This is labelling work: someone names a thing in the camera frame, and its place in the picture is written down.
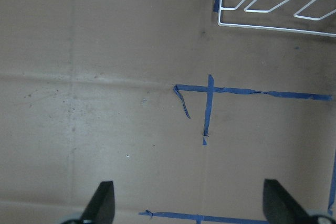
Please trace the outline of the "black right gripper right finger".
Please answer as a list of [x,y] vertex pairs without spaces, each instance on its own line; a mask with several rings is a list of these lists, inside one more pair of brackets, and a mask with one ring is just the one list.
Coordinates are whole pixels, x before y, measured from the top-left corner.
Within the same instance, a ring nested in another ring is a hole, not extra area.
[[270,224],[318,223],[276,179],[264,180],[263,213]]

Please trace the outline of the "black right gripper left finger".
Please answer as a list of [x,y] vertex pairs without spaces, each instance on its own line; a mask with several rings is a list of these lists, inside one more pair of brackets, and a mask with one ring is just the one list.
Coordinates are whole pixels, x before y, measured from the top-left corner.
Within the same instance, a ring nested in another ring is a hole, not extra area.
[[113,181],[103,181],[79,218],[79,223],[113,223],[115,197]]

